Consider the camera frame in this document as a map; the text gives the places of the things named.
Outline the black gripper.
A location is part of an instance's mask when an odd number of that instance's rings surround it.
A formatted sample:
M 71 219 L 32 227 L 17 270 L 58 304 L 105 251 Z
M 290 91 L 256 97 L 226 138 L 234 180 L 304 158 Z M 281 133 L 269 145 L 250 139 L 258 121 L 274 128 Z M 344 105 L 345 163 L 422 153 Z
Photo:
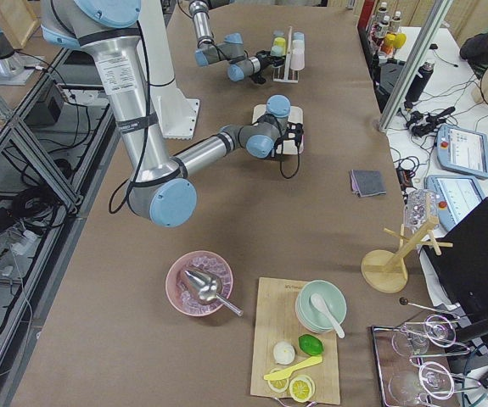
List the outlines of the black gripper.
M 273 68 L 279 68 L 284 64 L 284 62 L 284 56 L 271 55 L 266 50 L 257 52 L 255 56 L 252 57 L 252 81 L 255 84 L 264 84 L 266 82 L 266 79 L 262 76 L 262 71 L 269 66 L 272 66 Z
M 301 144 L 303 135 L 304 130 L 301 123 L 289 122 L 287 128 L 278 139 L 278 144 L 283 144 L 285 141 L 293 141 L 295 144 Z

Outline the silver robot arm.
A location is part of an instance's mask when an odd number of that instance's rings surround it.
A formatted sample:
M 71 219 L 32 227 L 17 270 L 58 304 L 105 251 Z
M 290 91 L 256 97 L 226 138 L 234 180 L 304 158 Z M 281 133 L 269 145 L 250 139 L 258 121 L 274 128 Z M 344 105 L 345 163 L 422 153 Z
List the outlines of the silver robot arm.
M 282 52 L 261 50 L 248 55 L 244 42 L 237 32 L 225 36 L 223 42 L 216 43 L 210 28 L 209 11 L 228 5 L 230 1 L 189 1 L 188 12 L 194 23 L 197 39 L 195 60 L 198 66 L 208 66 L 227 61 L 227 76 L 231 81 L 241 81 L 249 77 L 254 83 L 264 84 L 262 71 L 272 66 L 280 68 L 285 63 Z
M 197 204 L 190 175 L 238 148 L 269 159 L 284 153 L 287 142 L 301 144 L 303 125 L 290 120 L 289 99 L 273 95 L 251 124 L 223 126 L 180 153 L 169 154 L 161 127 L 165 114 L 154 106 L 150 73 L 171 58 L 147 49 L 141 26 L 151 15 L 154 26 L 164 30 L 162 14 L 148 11 L 140 1 L 43 1 L 41 7 L 47 42 L 93 58 L 132 163 L 123 184 L 123 203 L 134 214 L 159 226 L 180 226 Z

